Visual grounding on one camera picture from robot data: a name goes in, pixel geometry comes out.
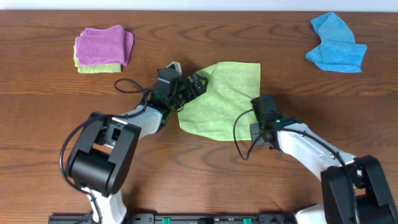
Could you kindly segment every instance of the white wall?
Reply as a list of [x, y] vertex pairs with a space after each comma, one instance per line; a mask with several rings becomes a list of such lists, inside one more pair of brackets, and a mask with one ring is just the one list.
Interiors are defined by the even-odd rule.
[[0, 0], [0, 9], [398, 12], [398, 0]]

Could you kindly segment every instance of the green component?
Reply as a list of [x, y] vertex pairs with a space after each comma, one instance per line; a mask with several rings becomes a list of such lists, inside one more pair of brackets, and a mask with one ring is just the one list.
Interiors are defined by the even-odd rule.
[[243, 224], [251, 224], [251, 218], [244, 218]]
[[162, 224], [170, 224], [172, 221], [171, 221], [171, 219], [170, 218], [163, 218], [162, 219]]

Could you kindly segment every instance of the light green towel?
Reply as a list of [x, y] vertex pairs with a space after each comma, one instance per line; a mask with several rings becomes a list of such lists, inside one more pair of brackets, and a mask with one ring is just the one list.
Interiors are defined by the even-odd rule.
[[[178, 113], [181, 129], [232, 141], [236, 118], [251, 109], [251, 99], [260, 96], [260, 72], [259, 63], [241, 62], [220, 62], [198, 71], [209, 79], [207, 91]], [[253, 112], [243, 115], [236, 125], [236, 139], [251, 140], [249, 125], [256, 122]]]
[[107, 63], [102, 65], [79, 65], [79, 60], [76, 57], [76, 45], [73, 46], [73, 60], [75, 67], [79, 73], [113, 73], [121, 72], [122, 66], [118, 63]]

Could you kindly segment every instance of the green cloth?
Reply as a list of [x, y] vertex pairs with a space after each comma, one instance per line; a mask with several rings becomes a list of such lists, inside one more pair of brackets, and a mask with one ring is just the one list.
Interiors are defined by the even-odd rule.
[[122, 72], [122, 66], [118, 63], [106, 63], [102, 65], [79, 65], [78, 58], [76, 57], [76, 45], [73, 46], [73, 60], [75, 67], [79, 73], [113, 73]]
[[[232, 141], [236, 118], [251, 109], [250, 100], [260, 96], [260, 64], [220, 62], [197, 74], [209, 84], [203, 95], [187, 103], [178, 113], [184, 131], [217, 141]], [[243, 115], [236, 125], [237, 140], [251, 140], [254, 113]]]

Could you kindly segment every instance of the folded blue towel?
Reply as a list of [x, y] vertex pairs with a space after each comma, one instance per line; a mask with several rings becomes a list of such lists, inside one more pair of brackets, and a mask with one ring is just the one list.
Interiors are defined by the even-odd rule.
[[361, 64], [368, 47], [356, 44], [354, 34], [333, 12], [311, 20], [321, 44], [305, 57], [320, 69], [332, 72], [361, 72]]

